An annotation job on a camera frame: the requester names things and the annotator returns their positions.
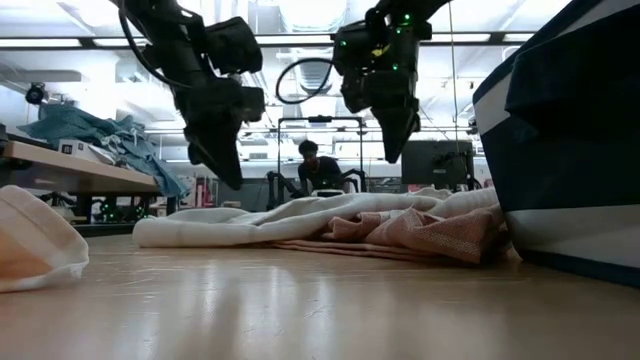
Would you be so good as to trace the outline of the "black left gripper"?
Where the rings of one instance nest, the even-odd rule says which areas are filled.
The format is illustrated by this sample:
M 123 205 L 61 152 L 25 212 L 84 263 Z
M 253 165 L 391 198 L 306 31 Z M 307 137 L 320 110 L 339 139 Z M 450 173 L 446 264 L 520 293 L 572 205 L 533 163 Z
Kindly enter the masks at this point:
M 174 105 L 184 119 L 192 165 L 205 165 L 233 190 L 243 177 L 236 137 L 237 108 L 242 105 L 242 83 L 234 77 L 208 79 L 203 84 L 173 87 Z

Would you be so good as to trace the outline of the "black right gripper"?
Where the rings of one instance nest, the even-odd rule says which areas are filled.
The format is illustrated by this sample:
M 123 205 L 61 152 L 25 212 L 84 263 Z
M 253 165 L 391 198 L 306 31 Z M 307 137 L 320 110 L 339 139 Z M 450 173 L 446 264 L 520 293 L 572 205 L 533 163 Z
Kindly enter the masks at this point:
M 417 73 L 420 42 L 431 38 L 432 26 L 426 20 L 372 26 L 352 23 L 333 36 L 332 62 L 342 77 L 340 92 L 345 106 L 353 113 L 373 108 L 388 163 L 398 161 L 409 137 L 420 128 L 419 100 L 375 96 L 371 75 L 390 70 Z M 395 130 L 396 109 L 399 110 Z

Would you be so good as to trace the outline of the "white plaid towel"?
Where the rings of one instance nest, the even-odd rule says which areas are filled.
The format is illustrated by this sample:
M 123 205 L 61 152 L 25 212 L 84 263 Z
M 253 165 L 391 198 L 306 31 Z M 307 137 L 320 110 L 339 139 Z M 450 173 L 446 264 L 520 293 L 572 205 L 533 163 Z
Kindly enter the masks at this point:
M 424 212 L 438 220 L 475 210 L 501 213 L 493 188 L 451 195 L 432 188 L 405 194 L 350 193 L 330 198 L 300 198 L 259 213 L 232 208 L 183 210 L 167 217 L 138 221 L 132 238 L 143 248 L 224 247 L 299 240 L 318 232 L 334 218 L 351 219 L 363 212 L 406 209 Z

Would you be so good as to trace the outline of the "terracotta pink plaid towel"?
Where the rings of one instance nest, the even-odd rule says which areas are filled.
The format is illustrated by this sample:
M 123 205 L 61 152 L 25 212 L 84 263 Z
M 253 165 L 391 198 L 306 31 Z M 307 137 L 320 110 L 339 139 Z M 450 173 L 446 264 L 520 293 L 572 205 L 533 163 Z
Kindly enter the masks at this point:
M 481 265 L 511 248 L 503 214 L 495 205 L 450 218 L 416 208 L 334 217 L 306 239 L 277 241 L 275 248 L 414 262 Z

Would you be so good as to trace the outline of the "yellow plaid towel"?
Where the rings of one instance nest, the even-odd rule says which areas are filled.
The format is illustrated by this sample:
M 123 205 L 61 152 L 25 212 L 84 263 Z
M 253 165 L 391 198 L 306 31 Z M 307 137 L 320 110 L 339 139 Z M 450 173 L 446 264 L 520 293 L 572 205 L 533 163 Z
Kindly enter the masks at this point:
M 88 244 L 61 215 L 28 191 L 0 188 L 0 293 L 77 282 Z

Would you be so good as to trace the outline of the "black monitor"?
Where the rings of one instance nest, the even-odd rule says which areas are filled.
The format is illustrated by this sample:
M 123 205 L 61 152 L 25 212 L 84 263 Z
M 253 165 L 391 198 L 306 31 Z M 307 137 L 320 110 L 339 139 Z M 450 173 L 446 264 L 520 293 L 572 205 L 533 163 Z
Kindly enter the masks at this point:
M 474 151 L 469 141 L 409 141 L 401 155 L 401 181 L 405 185 L 432 185 L 452 192 L 475 188 Z

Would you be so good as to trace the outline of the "person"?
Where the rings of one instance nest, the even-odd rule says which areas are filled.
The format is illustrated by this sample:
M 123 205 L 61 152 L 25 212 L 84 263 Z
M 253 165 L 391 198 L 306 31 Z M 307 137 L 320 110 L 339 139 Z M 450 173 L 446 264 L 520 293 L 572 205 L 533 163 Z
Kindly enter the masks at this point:
M 318 156 L 318 145 L 304 140 L 298 147 L 303 162 L 297 172 L 301 190 L 305 195 L 313 191 L 338 189 L 342 185 L 342 171 L 334 158 Z

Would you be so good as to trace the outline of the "white cardboard box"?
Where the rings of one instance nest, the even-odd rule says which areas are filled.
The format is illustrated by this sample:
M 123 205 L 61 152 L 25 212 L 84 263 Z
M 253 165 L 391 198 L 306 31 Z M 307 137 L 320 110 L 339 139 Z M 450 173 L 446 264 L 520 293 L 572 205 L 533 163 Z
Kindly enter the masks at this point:
M 60 140 L 58 150 L 63 154 L 91 162 L 116 164 L 116 159 L 110 152 L 80 140 Z

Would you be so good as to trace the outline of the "teal crumpled cloth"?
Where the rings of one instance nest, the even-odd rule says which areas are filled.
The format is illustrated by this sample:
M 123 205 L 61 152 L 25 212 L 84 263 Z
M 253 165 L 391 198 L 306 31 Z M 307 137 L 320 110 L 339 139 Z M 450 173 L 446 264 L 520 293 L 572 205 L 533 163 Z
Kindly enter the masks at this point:
M 130 115 L 121 120 L 102 119 L 69 105 L 42 105 L 38 120 L 18 129 L 54 146 L 62 140 L 79 140 L 105 150 L 132 169 L 152 176 L 165 197 L 184 198 L 189 193 L 188 187 L 158 158 L 144 126 Z

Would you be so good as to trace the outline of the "navy blue fabric bin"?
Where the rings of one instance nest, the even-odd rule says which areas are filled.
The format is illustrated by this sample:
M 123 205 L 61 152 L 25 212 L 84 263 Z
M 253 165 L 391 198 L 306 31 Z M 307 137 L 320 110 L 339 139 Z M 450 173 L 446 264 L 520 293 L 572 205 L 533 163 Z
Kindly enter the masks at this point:
M 520 257 L 640 290 L 640 0 L 571 0 L 473 105 Z

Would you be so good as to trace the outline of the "black tubular stand frame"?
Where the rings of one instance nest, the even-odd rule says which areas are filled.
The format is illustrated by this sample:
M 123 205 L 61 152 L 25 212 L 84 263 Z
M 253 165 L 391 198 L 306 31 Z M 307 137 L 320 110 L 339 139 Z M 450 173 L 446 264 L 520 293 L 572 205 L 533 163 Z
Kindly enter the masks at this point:
M 341 127 L 336 127 L 334 129 L 329 128 L 329 127 L 325 127 L 325 128 L 319 128 L 319 131 L 323 132 L 323 133 L 326 133 L 326 132 L 331 132 L 332 130 L 334 130 L 335 132 L 349 132 L 350 130 L 353 130 L 359 136 L 358 143 L 359 143 L 359 166 L 360 166 L 360 168 L 358 170 L 364 171 L 364 158 L 363 158 L 363 150 L 364 150 L 364 147 L 363 147 L 363 143 L 364 143 L 364 140 L 363 140 L 363 135 L 364 135 L 363 124 L 364 124 L 364 121 L 363 121 L 363 118 L 359 117 L 359 116 L 339 116 L 339 117 L 334 117 L 334 116 L 327 116 L 327 115 L 316 115 L 316 116 L 308 116 L 308 117 L 282 117 L 282 118 L 280 118 L 278 120 L 277 128 L 276 128 L 276 134 L 277 134 L 277 170 L 275 172 L 281 173 L 281 165 L 282 165 L 281 147 L 282 147 L 282 132 L 283 132 L 282 124 L 285 123 L 285 122 L 293 122 L 293 121 L 306 121 L 308 123 L 325 123 L 325 124 L 331 123 L 333 121 L 355 121 L 357 123 L 356 127 L 349 128 L 349 127 L 341 126 Z

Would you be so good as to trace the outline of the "black aluminium table frame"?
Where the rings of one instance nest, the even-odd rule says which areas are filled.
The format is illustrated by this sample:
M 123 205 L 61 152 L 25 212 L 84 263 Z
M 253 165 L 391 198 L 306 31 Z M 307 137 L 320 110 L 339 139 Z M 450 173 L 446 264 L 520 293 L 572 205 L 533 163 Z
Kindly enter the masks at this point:
M 104 237 L 114 235 L 128 235 L 133 232 L 133 223 L 110 223 L 110 224 L 79 224 L 73 228 L 83 237 Z

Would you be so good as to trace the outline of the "wooden workbench grey steel frame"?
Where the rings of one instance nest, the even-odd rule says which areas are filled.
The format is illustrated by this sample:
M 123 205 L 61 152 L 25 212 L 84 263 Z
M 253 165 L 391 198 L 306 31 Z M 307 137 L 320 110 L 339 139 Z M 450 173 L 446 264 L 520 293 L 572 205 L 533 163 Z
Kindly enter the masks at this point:
M 161 194 L 153 177 L 73 157 L 24 142 L 0 140 L 0 186 L 67 193 L 86 224 L 95 197 L 140 199 L 148 208 Z

